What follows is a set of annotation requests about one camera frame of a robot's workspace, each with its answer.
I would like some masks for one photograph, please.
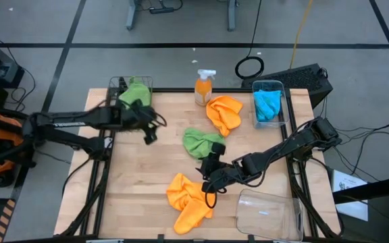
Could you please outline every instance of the blue cloth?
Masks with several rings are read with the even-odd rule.
[[[280,111],[281,91],[259,90],[253,93],[255,97],[256,118],[258,122],[268,122]]]

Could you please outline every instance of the white paper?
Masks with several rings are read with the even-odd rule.
[[[332,191],[337,192],[339,190],[345,190],[349,188],[353,188],[355,186],[366,185],[367,182],[353,177],[351,175],[342,173],[340,171],[334,170],[332,176]],[[369,220],[369,212],[367,205],[361,202],[347,202],[336,205],[337,211],[339,213],[343,213],[345,215],[361,219],[364,221]]]

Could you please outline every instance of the orange cloth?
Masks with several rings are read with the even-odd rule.
[[[238,113],[242,103],[229,96],[220,96],[211,99],[207,104],[207,116],[214,126],[220,130],[222,136],[228,136],[231,129],[241,124]]]
[[[193,183],[183,174],[178,173],[166,190],[167,199],[173,208],[181,211],[174,224],[178,234],[185,234],[193,227],[201,225],[204,217],[211,219],[213,209],[205,204],[205,193],[202,192],[202,183]],[[208,202],[213,202],[215,195],[208,194]]]

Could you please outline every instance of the towel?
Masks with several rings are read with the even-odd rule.
[[[141,81],[136,80],[135,77],[130,78],[128,89],[118,98],[128,104],[132,104],[135,100],[140,99],[143,106],[151,105],[151,93],[149,88]]]
[[[213,209],[205,203],[205,193],[202,192],[202,183],[193,183],[183,174],[178,173],[166,190],[169,204],[181,211],[174,224],[174,230],[178,234],[185,234],[192,228],[198,227],[204,217],[211,219]],[[208,201],[213,202],[215,195],[209,193]]]
[[[280,90],[259,90],[253,93],[258,122],[268,122],[278,115],[280,111],[280,95]]]
[[[184,148],[196,159],[207,157],[214,142],[225,145],[224,138],[220,134],[206,134],[196,128],[187,128],[182,137]]]
[[[229,96],[220,96],[211,99],[207,104],[207,116],[219,129],[222,136],[227,137],[230,130],[241,124],[239,112],[242,103]]]

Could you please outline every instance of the white spray nozzle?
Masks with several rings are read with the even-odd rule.
[[[202,80],[208,79],[208,77],[212,77],[214,79],[214,75],[216,74],[215,70],[197,70],[197,73],[201,76]]]

